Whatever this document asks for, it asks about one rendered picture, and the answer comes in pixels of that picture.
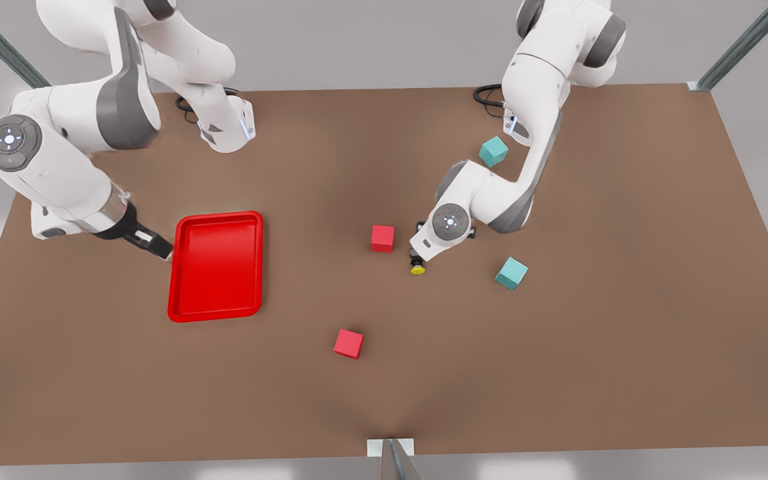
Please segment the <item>red rectangular tray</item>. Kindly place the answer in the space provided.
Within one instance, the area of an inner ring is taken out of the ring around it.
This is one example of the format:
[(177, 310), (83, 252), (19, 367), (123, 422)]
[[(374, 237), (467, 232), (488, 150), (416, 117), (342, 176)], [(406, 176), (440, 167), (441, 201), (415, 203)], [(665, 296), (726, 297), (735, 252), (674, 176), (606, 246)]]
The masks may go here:
[(257, 211), (190, 215), (177, 223), (168, 318), (247, 318), (263, 290), (264, 219)]

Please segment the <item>teal cube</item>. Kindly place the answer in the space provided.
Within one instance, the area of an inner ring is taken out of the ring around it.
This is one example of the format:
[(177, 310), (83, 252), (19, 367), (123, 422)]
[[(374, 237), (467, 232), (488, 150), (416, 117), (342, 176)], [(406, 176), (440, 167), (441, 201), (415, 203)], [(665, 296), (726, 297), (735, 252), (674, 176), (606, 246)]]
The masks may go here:
[(492, 168), (500, 164), (505, 156), (508, 155), (508, 152), (509, 148), (506, 146), (506, 143), (500, 137), (493, 137), (482, 143), (479, 149), (479, 158), (481, 158), (486, 167)]
[(528, 267), (526, 265), (517, 259), (509, 257), (496, 274), (495, 281), (510, 291), (514, 291), (520, 285), (527, 272)]

